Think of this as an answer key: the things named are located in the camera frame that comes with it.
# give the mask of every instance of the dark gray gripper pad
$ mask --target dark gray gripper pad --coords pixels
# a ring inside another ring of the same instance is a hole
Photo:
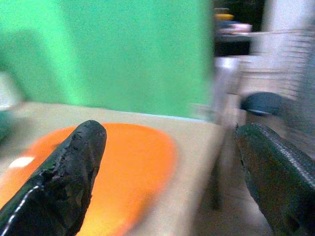
[[[276,235],[315,236],[315,163],[261,124],[236,131],[247,187]]]
[[[94,120],[79,125],[0,210],[0,236],[73,236],[80,230],[106,144]]]

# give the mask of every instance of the beige table surface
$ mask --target beige table surface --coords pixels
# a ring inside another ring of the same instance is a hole
[[[146,125],[168,133],[177,145],[176,172],[155,205],[129,236],[189,235],[192,219],[215,157],[223,128],[204,121],[61,104],[28,102],[15,109],[16,125],[0,145],[0,175],[39,137],[86,120]]]

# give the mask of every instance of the orange plate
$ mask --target orange plate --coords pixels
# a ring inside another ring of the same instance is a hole
[[[78,236],[123,235],[141,218],[174,171],[175,147],[165,133],[134,124],[103,125],[107,130],[105,153]],[[74,128],[37,140],[21,155],[21,160],[34,158],[28,165],[11,165],[0,179],[0,208]]]

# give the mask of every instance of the green wall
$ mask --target green wall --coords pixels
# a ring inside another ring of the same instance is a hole
[[[1,0],[0,62],[31,101],[190,116],[209,101],[208,0]]]

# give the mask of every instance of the dark teal object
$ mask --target dark teal object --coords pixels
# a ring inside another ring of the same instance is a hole
[[[272,92],[256,92],[247,96],[241,103],[241,109],[256,116],[278,115],[281,97]]]

